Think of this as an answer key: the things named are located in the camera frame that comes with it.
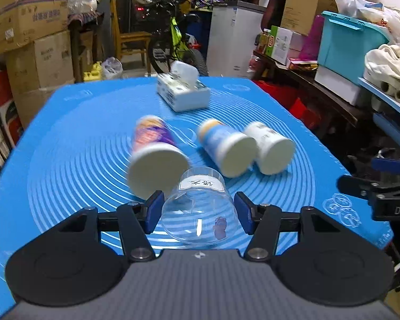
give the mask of blue silicone mat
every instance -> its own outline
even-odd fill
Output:
[[[392,239],[388,223],[371,220],[365,200],[338,194],[336,180],[348,174],[346,169],[268,94],[249,80],[202,81],[211,88],[210,108],[187,113],[174,113],[161,100],[153,78],[71,85],[51,97],[0,177],[0,315],[14,303],[4,265],[15,250],[82,207],[113,211],[139,202],[126,185],[125,173],[135,121],[146,114],[166,121],[193,166],[215,167],[196,136],[205,119],[216,118],[237,130],[254,121],[265,123],[295,141],[295,157],[275,176],[264,176],[254,167],[239,178],[225,179],[232,196],[244,191],[254,203],[271,203],[284,211],[315,206],[380,248]],[[104,233],[102,240],[122,253],[118,234]],[[156,252],[181,247],[160,223],[149,240]],[[239,226],[214,248],[243,253],[249,241]],[[294,233],[281,234],[278,253],[296,241]]]

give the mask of wooden chair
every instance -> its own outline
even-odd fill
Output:
[[[118,27],[118,15],[117,15],[117,7],[115,1],[116,0],[110,0],[111,25],[113,29],[115,57],[121,61],[123,55],[141,54],[142,66],[145,66],[145,56],[146,56],[147,71],[151,75],[151,63],[147,53],[151,34],[145,31],[121,34],[120,28]],[[145,44],[145,47],[143,49],[131,49],[129,43],[136,41],[142,41]]]

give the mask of bicycle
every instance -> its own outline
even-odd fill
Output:
[[[187,27],[190,22],[199,22],[193,13],[179,12],[178,5],[185,0],[135,0],[144,5],[144,17],[155,19],[157,30],[152,32],[147,49],[151,65],[157,73],[169,72],[173,61],[183,61],[199,71],[200,76],[209,76],[203,55],[191,48]]]

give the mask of white refrigerator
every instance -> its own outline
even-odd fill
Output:
[[[247,77],[265,7],[230,1],[213,7],[207,69],[215,77]]]

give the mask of shelf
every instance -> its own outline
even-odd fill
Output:
[[[375,85],[369,83],[366,79],[364,78],[359,78],[359,84],[368,89],[372,94],[375,96],[379,97],[382,101],[387,103],[389,106],[394,108],[398,113],[400,113],[400,103],[393,100],[390,96],[384,94],[380,89],[378,89]]]
[[[275,61],[257,51],[253,52],[254,55],[259,57],[262,61],[267,63],[279,71],[280,73],[284,73],[286,76],[295,80],[300,86],[306,88],[308,92],[316,96],[325,104],[329,105],[332,109],[337,111],[348,123],[353,126],[357,126],[360,121],[363,120],[371,120],[371,114],[368,111],[361,110],[357,107],[352,106],[348,102],[344,101],[338,95],[330,91],[328,88],[323,85],[317,83],[314,80],[314,77],[308,75],[307,72],[295,72],[287,69],[281,69],[276,66]]]

